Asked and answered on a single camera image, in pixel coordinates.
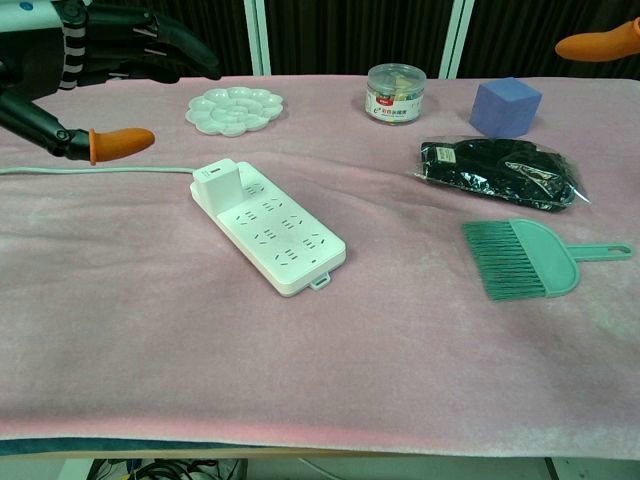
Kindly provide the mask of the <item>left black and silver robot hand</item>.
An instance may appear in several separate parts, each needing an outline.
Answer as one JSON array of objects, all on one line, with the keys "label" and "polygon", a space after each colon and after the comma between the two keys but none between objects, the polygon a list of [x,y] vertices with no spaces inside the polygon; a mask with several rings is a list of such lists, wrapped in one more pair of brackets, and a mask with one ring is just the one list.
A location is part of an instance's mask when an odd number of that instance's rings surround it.
[{"label": "left black and silver robot hand", "polygon": [[92,165],[150,147],[143,128],[98,133],[63,126],[36,100],[115,79],[173,84],[185,65],[218,80],[218,57],[192,31],[154,11],[93,1],[1,4],[1,126],[56,157]]}]

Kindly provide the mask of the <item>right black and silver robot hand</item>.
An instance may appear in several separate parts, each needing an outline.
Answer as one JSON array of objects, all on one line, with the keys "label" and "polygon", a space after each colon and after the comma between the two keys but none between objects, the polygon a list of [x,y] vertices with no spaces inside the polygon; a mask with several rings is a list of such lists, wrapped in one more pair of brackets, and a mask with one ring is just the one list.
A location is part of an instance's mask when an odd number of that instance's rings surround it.
[{"label": "right black and silver robot hand", "polygon": [[607,62],[639,53],[639,18],[605,32],[581,33],[559,41],[555,52],[564,59]]}]

